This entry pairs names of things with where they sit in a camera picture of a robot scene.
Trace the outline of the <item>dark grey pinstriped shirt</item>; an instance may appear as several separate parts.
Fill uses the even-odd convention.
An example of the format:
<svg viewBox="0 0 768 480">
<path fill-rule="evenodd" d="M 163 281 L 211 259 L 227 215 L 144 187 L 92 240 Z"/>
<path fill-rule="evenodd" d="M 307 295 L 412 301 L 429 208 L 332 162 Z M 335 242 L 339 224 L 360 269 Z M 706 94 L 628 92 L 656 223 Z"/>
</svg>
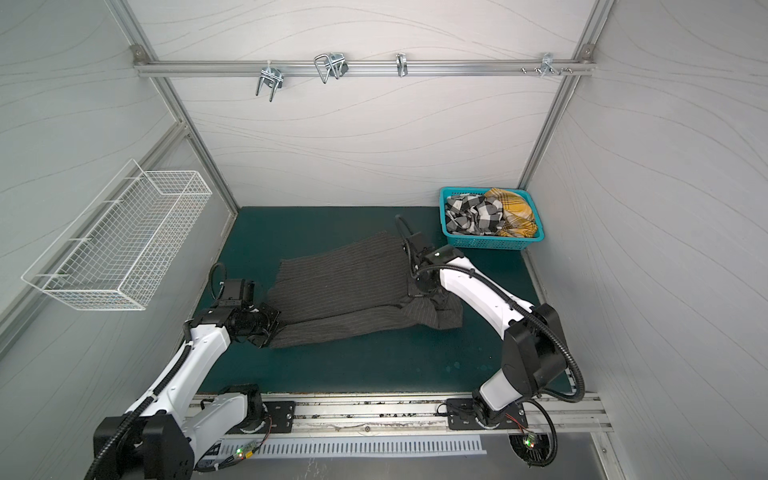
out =
<svg viewBox="0 0 768 480">
<path fill-rule="evenodd" d="M 275 349 L 423 325 L 463 325 L 454 294 L 421 292 L 399 238 L 380 232 L 333 251 L 281 262 L 268 304 L 280 311 Z"/>
</svg>

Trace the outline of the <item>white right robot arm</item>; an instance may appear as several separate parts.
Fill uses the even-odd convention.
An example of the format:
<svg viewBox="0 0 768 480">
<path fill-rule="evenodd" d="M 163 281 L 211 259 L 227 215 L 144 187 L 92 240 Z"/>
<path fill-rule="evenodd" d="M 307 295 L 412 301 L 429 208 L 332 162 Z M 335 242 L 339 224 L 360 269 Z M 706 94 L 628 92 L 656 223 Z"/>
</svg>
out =
<svg viewBox="0 0 768 480">
<path fill-rule="evenodd" d="M 499 426 L 509 410 L 543 393 L 569 368 L 556 310 L 512 295 L 451 245 L 434 247 L 421 233 L 403 240 L 417 291 L 429 299 L 455 296 L 478 313 L 502 341 L 501 364 L 472 394 L 476 423 Z"/>
</svg>

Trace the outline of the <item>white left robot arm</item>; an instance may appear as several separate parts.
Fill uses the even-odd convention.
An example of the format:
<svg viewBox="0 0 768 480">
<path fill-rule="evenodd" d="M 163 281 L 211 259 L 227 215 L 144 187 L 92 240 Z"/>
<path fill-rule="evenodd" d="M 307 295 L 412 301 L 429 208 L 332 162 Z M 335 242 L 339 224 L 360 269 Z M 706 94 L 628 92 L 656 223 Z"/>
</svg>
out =
<svg viewBox="0 0 768 480">
<path fill-rule="evenodd" d="M 93 436 L 88 479 L 189 479 L 194 472 L 235 466 L 258 452 L 255 440 L 221 460 L 201 459 L 233 428 L 268 427 L 272 421 L 255 384 L 225 388 L 193 417 L 187 410 L 209 371 L 232 342 L 269 344 L 278 310 L 255 304 L 254 284 L 223 282 L 213 304 L 183 325 L 183 342 L 159 377 L 120 416 L 105 418 Z"/>
</svg>

